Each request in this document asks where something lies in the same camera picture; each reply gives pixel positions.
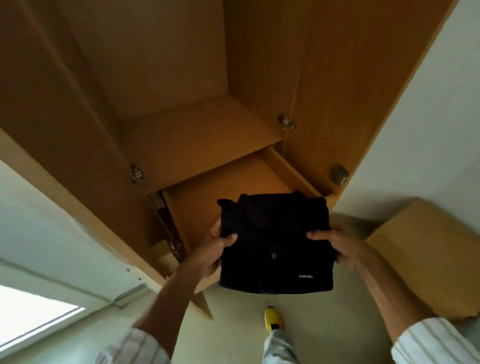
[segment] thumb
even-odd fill
[[[226,238],[223,238],[223,246],[231,246],[233,245],[234,242],[237,241],[237,238],[238,238],[238,234],[231,234],[229,236],[227,236]]]
[[[332,238],[332,231],[324,231],[324,230],[317,230],[317,231],[309,231],[307,233],[307,238],[312,240],[330,240]]]

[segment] gray jeans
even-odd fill
[[[272,330],[265,340],[263,364],[300,364],[285,331]]]

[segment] floor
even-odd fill
[[[360,235],[369,232],[357,231]],[[331,292],[278,296],[212,286],[205,296],[214,320],[188,309],[173,362],[260,363],[267,336],[264,309],[274,305],[284,315],[303,364],[385,363],[390,340],[363,282],[356,272],[336,264],[334,282]],[[134,323],[154,298],[152,293],[122,310],[102,310],[6,358],[2,364],[93,363],[98,351]]]

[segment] hand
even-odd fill
[[[226,246],[231,246],[238,238],[237,234],[231,234],[226,238],[220,238],[221,219],[215,222],[203,238],[200,246],[195,249],[185,262],[191,262],[201,269],[202,277],[208,277],[216,271],[220,265],[219,259]]]
[[[334,249],[340,254],[337,263],[348,267],[358,269],[365,256],[374,252],[364,240],[357,239],[352,235],[344,232],[341,228],[330,231],[310,231],[307,237],[312,240],[328,240]]]

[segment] person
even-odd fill
[[[236,234],[220,238],[219,229],[220,219],[179,265],[144,318],[102,350],[96,364],[170,363],[195,287],[216,269],[223,249],[237,239]],[[319,244],[329,241],[339,252],[337,262],[355,269],[363,278],[394,343],[391,353],[397,364],[480,364],[475,348],[422,302],[365,241],[339,230],[311,231],[307,236]],[[299,363],[286,336],[285,322],[273,307],[265,312],[265,324],[269,336],[263,363]]]

